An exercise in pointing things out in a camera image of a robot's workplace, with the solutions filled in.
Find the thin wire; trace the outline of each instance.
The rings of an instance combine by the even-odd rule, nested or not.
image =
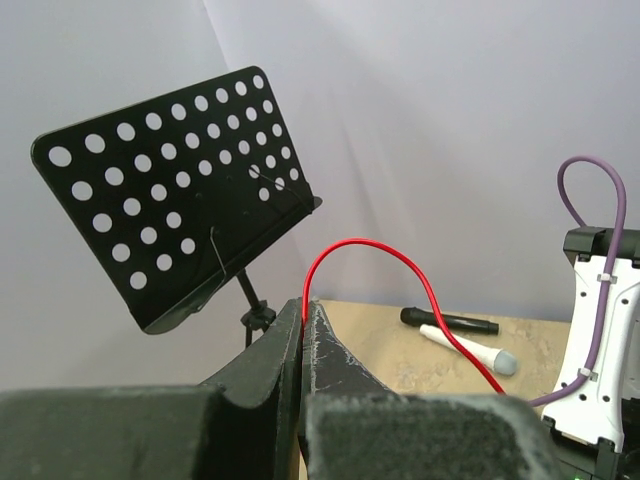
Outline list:
[[[564,174],[567,168],[577,162],[586,162],[596,165],[604,170],[607,175],[613,181],[613,184],[616,188],[616,195],[618,197],[618,206],[616,209],[616,220],[615,225],[613,227],[613,234],[611,236],[611,243],[609,244],[609,250],[607,252],[607,257],[604,264],[603,273],[611,275],[613,273],[613,267],[615,265],[616,257],[618,255],[618,248],[620,246],[620,239],[622,238],[622,233],[624,230],[624,221],[627,215],[627,193],[625,191],[624,182],[618,172],[609,165],[604,160],[594,157],[572,157],[565,161],[558,170],[558,191],[560,193],[560,198],[562,202],[569,210],[569,213],[574,218],[574,220],[578,223],[579,226],[584,227],[586,225],[585,221],[580,217],[574,206],[569,201],[569,197],[567,196],[567,191],[564,187]],[[602,332],[604,330],[604,324],[606,320],[607,313],[607,303],[609,300],[609,287],[611,286],[610,282],[600,282],[600,294],[598,296],[598,306],[596,308],[596,319],[593,326],[593,335],[591,337],[591,345],[589,347],[589,353],[587,354],[587,359],[584,363],[584,368],[588,371],[593,370],[593,367],[596,364],[596,360],[598,359],[598,354],[600,352],[600,344],[602,342]],[[575,380],[573,380],[566,387],[561,388],[560,390],[556,390],[548,395],[543,395],[542,397],[531,400],[529,403],[533,407],[537,407],[540,405],[545,405],[547,403],[555,402],[556,400],[560,400],[561,398],[566,397],[567,395],[571,395],[580,389],[587,379],[588,375],[584,375],[583,373],[578,373]]]
[[[295,190],[293,190],[293,189],[291,189],[291,188],[287,187],[286,185],[281,185],[281,184],[279,184],[278,182],[276,182],[273,178],[270,178],[270,177],[266,176],[265,174],[260,173],[260,170],[258,169],[258,166],[257,166],[257,165],[251,165],[251,167],[249,167],[249,171],[251,171],[251,172],[255,173],[256,175],[258,175],[258,176],[260,176],[260,177],[264,178],[265,180],[270,181],[270,182],[271,182],[271,183],[273,183],[276,187],[282,188],[282,189],[284,189],[284,190],[286,190],[286,191],[288,191],[288,192],[290,192],[290,193],[293,193],[293,195],[295,195],[295,197],[298,199],[298,201],[299,201],[303,206],[307,207],[307,209],[308,209],[308,213],[313,213],[313,208],[310,208],[310,207],[309,207],[308,202],[305,202],[305,201],[304,201],[304,199],[303,199],[300,195],[298,195],[298,192],[296,192]]]
[[[222,270],[222,280],[220,280],[220,283],[218,283],[218,286],[209,294],[207,295],[207,298],[200,303],[200,305],[196,308],[196,311],[199,312],[200,310],[202,310],[204,308],[204,306],[209,303],[209,300],[211,300],[211,298],[218,293],[218,290],[220,290],[222,288],[222,286],[227,282],[227,268],[224,266],[224,262],[222,261],[222,257],[220,256],[220,252],[218,251],[218,246],[216,245],[216,241],[213,238],[213,235],[215,233],[215,227],[211,227],[209,229],[209,241],[211,242],[211,245],[213,245],[213,251],[216,253],[216,257],[218,258],[218,263],[220,264],[220,270]]]
[[[374,247],[374,248],[377,248],[378,250],[382,250],[384,252],[387,252],[393,255],[394,257],[401,260],[405,265],[407,265],[413,271],[413,273],[415,273],[417,277],[420,279],[420,282],[422,283],[422,286],[424,287],[427,293],[427,296],[429,297],[429,302],[431,303],[431,309],[433,310],[433,313],[436,317],[438,325],[442,329],[442,332],[444,333],[445,337],[447,337],[447,340],[449,340],[449,342],[451,342],[451,344],[476,367],[476,369],[482,374],[482,376],[484,376],[487,382],[489,382],[489,384],[493,387],[493,389],[497,393],[504,394],[504,390],[502,389],[498,381],[493,377],[493,375],[491,375],[489,370],[480,362],[480,360],[478,360],[471,352],[469,352],[451,334],[451,332],[449,331],[449,327],[447,326],[447,323],[442,317],[442,312],[440,312],[440,307],[438,306],[438,301],[436,300],[435,293],[431,288],[431,284],[429,283],[429,280],[427,280],[427,277],[424,275],[424,273],[422,273],[420,268],[413,261],[411,261],[409,257],[404,255],[403,253],[399,252],[398,250],[388,245],[385,245],[384,243],[377,242],[375,240],[369,240],[367,238],[346,238],[344,240],[340,240],[339,242],[336,242],[333,245],[326,248],[313,261],[313,263],[311,264],[311,268],[309,268],[309,271],[307,272],[307,277],[305,278],[304,287],[302,289],[302,335],[303,336],[304,336],[305,326],[309,319],[309,295],[311,291],[311,280],[313,279],[313,275],[318,269],[318,266],[320,265],[320,263],[325,259],[327,255],[329,255],[334,250],[337,250],[338,248],[341,248],[341,247],[345,247],[347,245],[366,245],[369,247]]]

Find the perforated metal sheet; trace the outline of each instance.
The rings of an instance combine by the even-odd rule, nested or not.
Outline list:
[[[257,67],[43,135],[32,159],[148,333],[197,310],[319,200]]]

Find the black microphone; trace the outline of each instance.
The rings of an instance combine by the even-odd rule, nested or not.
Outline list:
[[[485,335],[497,335],[500,331],[500,325],[489,322],[488,320],[480,320],[478,318],[454,317],[452,315],[442,315],[447,327],[451,330],[462,330],[471,333],[484,333]],[[412,327],[420,327],[421,325],[431,325],[438,327],[438,321],[433,312],[425,312],[416,307],[403,308],[400,312],[400,320]]]

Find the beige tabletop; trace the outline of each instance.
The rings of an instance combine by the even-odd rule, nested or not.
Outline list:
[[[471,363],[400,322],[400,308],[322,301],[336,336],[371,373],[398,393],[490,393]],[[569,324],[469,315],[500,324],[497,336],[460,334],[514,354],[520,368],[512,377],[496,375],[505,391],[531,399],[549,393],[556,382],[569,336]],[[304,466],[301,479],[306,478]]]

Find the white wall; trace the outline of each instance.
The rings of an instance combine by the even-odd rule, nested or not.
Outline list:
[[[575,154],[615,165],[640,227],[640,3],[205,0],[227,64],[262,66],[325,204],[295,232],[306,264],[369,236],[402,249],[447,309],[568,319],[574,227],[556,170]],[[613,224],[590,166],[568,191]],[[336,253],[315,292],[425,305],[395,260]]]
[[[243,346],[239,286],[173,332],[144,335],[29,158],[41,133],[226,72],[202,2],[5,0],[0,66],[0,389],[215,372]],[[285,238],[249,269],[277,308],[303,279],[292,252]]]

